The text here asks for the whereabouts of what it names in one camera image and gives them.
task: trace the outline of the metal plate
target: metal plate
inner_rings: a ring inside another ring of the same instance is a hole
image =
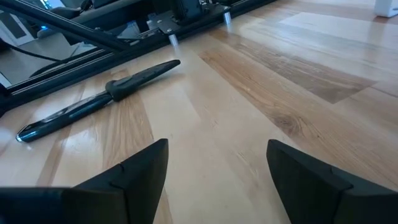
[[[231,9],[228,6],[222,6],[220,4],[217,5],[209,5],[209,12],[201,17],[196,22],[193,22],[186,26],[178,25],[173,19],[173,12],[167,11],[165,13],[159,14],[152,19],[152,23],[157,25],[157,27],[167,35],[179,35],[182,33],[189,32],[189,30],[196,29],[197,27],[205,26],[215,20],[223,20],[223,14],[229,12]]]

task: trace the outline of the black pen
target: black pen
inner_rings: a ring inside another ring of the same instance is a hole
[[[113,80],[106,84],[105,91],[95,96],[74,103],[49,117],[33,124],[28,124],[16,136],[19,142],[31,142],[98,111],[112,101],[121,101],[134,93],[139,86],[180,64],[171,60],[145,69],[130,77]]]

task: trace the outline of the wood grain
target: wood grain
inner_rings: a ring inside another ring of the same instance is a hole
[[[155,223],[285,224],[266,159],[278,139],[398,190],[398,25],[372,19],[373,5],[278,0],[15,108],[0,119],[0,185],[74,186],[168,138]],[[172,59],[182,64],[125,100],[15,140],[108,81]]]
[[[308,93],[291,88],[291,83],[278,78],[272,70],[228,49],[207,51],[201,57],[302,149],[365,178],[378,179],[380,184],[398,189],[398,182],[391,182],[398,177],[396,173],[386,172],[396,166],[389,154],[392,146],[378,142],[370,133],[358,134],[354,124],[310,100]],[[379,153],[377,157],[372,156],[375,150]],[[380,162],[390,168],[380,172]]]
[[[372,80],[310,62],[299,55],[275,51],[223,30],[210,35],[330,103],[339,102],[375,84]]]

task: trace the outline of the white object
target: white object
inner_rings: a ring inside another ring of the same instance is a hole
[[[374,13],[382,17],[392,17],[398,15],[398,6],[392,6],[392,0],[376,0]]]

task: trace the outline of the black cable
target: black cable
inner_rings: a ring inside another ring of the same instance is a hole
[[[34,77],[34,76],[40,75],[41,73],[43,73],[43,72],[45,72],[45,71],[47,71],[47,70],[50,70],[51,68],[57,67],[57,66],[59,66],[59,65],[63,65],[63,64],[68,63],[68,62],[70,62],[70,61],[72,61],[72,60],[76,60],[76,59],[78,59],[78,58],[80,58],[80,57],[86,56],[86,55],[88,55],[88,54],[91,54],[91,53],[96,52],[96,51],[99,51],[99,50],[101,50],[101,49],[98,48],[98,47],[96,47],[96,48],[94,48],[94,49],[88,50],[88,51],[83,52],[83,53],[81,53],[81,54],[78,54],[78,55],[75,55],[75,56],[72,56],[72,57],[69,57],[69,58],[60,60],[59,62],[55,62],[55,63],[52,63],[52,64],[47,65],[47,66],[44,66],[44,67],[42,67],[41,69],[39,69],[39,70],[37,70],[36,72],[34,72],[30,77],[32,78],[32,77]]]
[[[32,53],[32,52],[27,52],[26,50],[19,49],[19,48],[17,48],[17,47],[14,47],[14,46],[11,45],[11,44],[8,44],[8,43],[5,42],[4,40],[2,40],[2,38],[0,38],[0,41],[1,41],[3,44],[5,44],[7,47],[11,48],[12,50],[16,50],[16,51],[18,51],[18,52],[20,52],[20,53],[27,54],[27,55],[30,55],[30,56],[33,56],[33,57],[37,57],[37,58],[41,58],[41,59],[50,60],[50,61],[53,61],[53,62],[59,62],[59,61],[60,61],[59,59],[50,58],[50,57],[46,57],[46,56],[43,56],[43,55],[38,55],[38,54],[35,54],[35,53]]]

